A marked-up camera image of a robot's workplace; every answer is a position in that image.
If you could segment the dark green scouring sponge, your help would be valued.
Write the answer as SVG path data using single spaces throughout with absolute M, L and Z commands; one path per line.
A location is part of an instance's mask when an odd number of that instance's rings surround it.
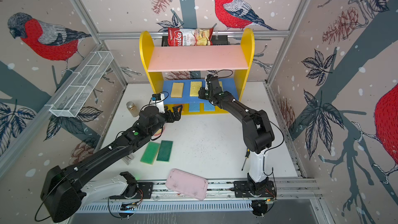
M 157 161 L 169 162 L 173 148 L 173 141 L 161 141 L 160 149 L 157 155 Z

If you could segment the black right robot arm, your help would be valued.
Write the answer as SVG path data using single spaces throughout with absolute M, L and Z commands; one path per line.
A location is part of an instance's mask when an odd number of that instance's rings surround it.
M 259 196 L 271 188 L 267 175 L 266 162 L 275 139 L 271 123 L 265 111 L 253 110 L 237 99 L 228 91 L 223 91 L 218 77 L 207 75 L 206 86 L 199 90 L 199 99 L 208 100 L 214 106 L 227 111 L 242 124 L 243 140 L 251 156 L 248 172 L 248 187 L 250 193 Z

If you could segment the beige orange-backed sponge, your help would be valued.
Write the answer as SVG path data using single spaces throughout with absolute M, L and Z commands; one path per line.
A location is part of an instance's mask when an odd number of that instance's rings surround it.
M 184 83 L 173 83 L 171 98 L 182 98 Z

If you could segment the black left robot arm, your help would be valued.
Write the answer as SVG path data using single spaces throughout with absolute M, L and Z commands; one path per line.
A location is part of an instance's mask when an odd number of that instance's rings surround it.
M 62 222 L 82 206 L 87 196 L 83 187 L 94 177 L 118 160 L 126 157 L 150 142 L 151 137 L 166 123 L 179 121 L 182 105 L 174 106 L 163 113 L 156 106 L 147 106 L 139 118 L 123 131 L 107 147 L 64 169 L 53 167 L 47 172 L 40 198 L 53 222 Z

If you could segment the blue cellulose sponge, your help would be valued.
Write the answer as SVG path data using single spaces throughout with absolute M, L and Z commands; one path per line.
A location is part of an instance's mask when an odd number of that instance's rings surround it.
M 209 102 L 204 103 L 204 112 L 214 112 L 215 111 L 215 106 L 212 105 Z
M 190 113 L 199 113 L 201 111 L 200 103 L 190 103 L 189 104 L 189 112 Z

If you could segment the light green sponge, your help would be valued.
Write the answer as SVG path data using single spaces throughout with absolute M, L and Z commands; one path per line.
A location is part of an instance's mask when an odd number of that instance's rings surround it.
M 160 144 L 156 142 L 149 142 L 141 159 L 140 162 L 152 165 L 157 157 L 157 154 L 160 149 Z

